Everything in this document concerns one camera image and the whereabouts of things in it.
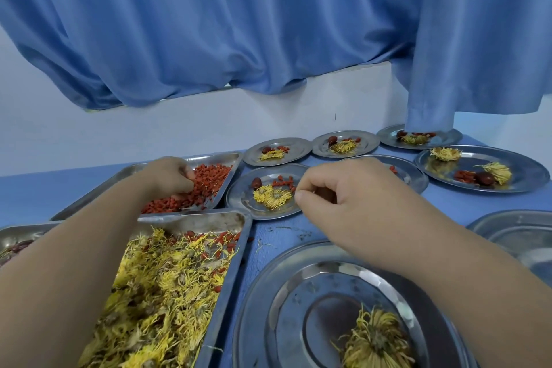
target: rectangular metal tray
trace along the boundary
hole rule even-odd
[[[36,225],[11,225],[3,227],[0,229],[0,246],[2,249],[5,249],[20,241],[37,239],[62,222],[63,221],[50,221]],[[252,218],[249,213],[233,210],[231,208],[197,211],[193,213],[171,213],[165,214],[164,216],[142,216],[136,222],[136,226],[130,237],[133,239],[139,234],[150,235],[152,233],[152,226],[164,228],[166,231],[173,234],[182,234],[189,230],[195,233],[241,232],[235,249],[236,255],[230,262],[230,266],[224,278],[223,287],[218,295],[219,297],[211,316],[211,321],[205,333],[205,337],[203,338],[203,345],[199,351],[199,356],[195,364],[198,367],[209,366],[213,356],[224,313],[230,301],[230,295],[236,281],[239,265],[244,257],[247,238],[251,230],[251,223]]]
[[[207,210],[215,208],[219,203],[219,201],[224,197],[224,192],[228,188],[228,185],[230,184],[234,176],[234,173],[236,173],[236,170],[238,169],[239,164],[241,163],[242,157],[243,157],[243,154],[241,152],[227,152],[227,153],[217,153],[217,154],[211,154],[211,155],[200,155],[200,156],[192,156],[192,157],[184,158],[184,160],[188,162],[188,165],[192,169],[195,169],[197,166],[201,164],[209,166],[209,165],[216,165],[218,163],[223,164],[224,166],[232,167],[232,169],[230,170],[230,173],[228,173],[228,176],[226,176],[226,179],[224,179],[224,182],[221,185],[217,195],[215,195],[213,199],[206,201],[204,203],[204,206]],[[59,211],[59,213],[57,213],[52,218],[50,218],[50,220],[51,221],[66,220],[67,218],[75,214],[77,211],[81,210],[86,205],[90,204],[94,199],[99,197],[107,189],[111,188],[114,184],[116,184],[122,179],[125,179],[126,177],[134,175],[134,173],[139,172],[147,164],[148,162],[137,163],[134,165],[127,166],[124,169],[121,169],[115,175],[107,179],[107,181],[105,181],[101,185],[95,187],[93,190],[85,194],[85,196],[82,196],[81,198],[77,199],[77,201],[75,201],[74,203],[72,203],[62,211]],[[197,211],[199,210],[199,207],[194,206],[194,207],[187,208],[187,210]],[[158,216],[158,215],[164,215],[164,214],[174,214],[174,213],[163,213],[163,214],[155,214],[155,215]]]

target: person's right hand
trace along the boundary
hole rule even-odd
[[[307,170],[295,202],[330,241],[349,253],[408,276],[439,234],[457,226],[374,158]]]

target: blue table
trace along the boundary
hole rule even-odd
[[[480,144],[470,137],[464,137],[462,143]],[[416,156],[416,153],[409,150],[391,150],[385,147],[379,147],[374,154],[394,155],[408,160],[413,160]],[[326,160],[308,156],[300,162],[314,166],[324,161]],[[0,227],[47,221],[127,165],[0,177]],[[251,168],[244,165],[238,174],[249,171]],[[552,211],[552,183],[532,193],[493,195],[492,192],[468,193],[431,181],[423,196],[461,225],[468,225],[475,219],[495,211]],[[238,283],[224,321],[227,334],[220,344],[224,348],[220,366],[224,368],[232,366],[233,328],[241,303],[255,277],[270,260],[285,250],[301,243],[325,239],[303,214],[274,221],[256,222],[251,235],[254,240],[247,245],[244,255],[246,263],[238,276]]]

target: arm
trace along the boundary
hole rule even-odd
[[[552,289],[377,160],[311,168],[295,201],[335,244],[422,287],[482,367],[549,366]]]
[[[193,183],[183,176],[185,172],[182,159],[150,163],[0,270],[3,366],[75,367],[143,205],[191,191]]]

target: person's left hand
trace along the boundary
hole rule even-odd
[[[165,156],[154,160],[135,176],[151,189],[152,199],[168,196],[181,199],[179,194],[194,189],[194,172],[180,157]]]

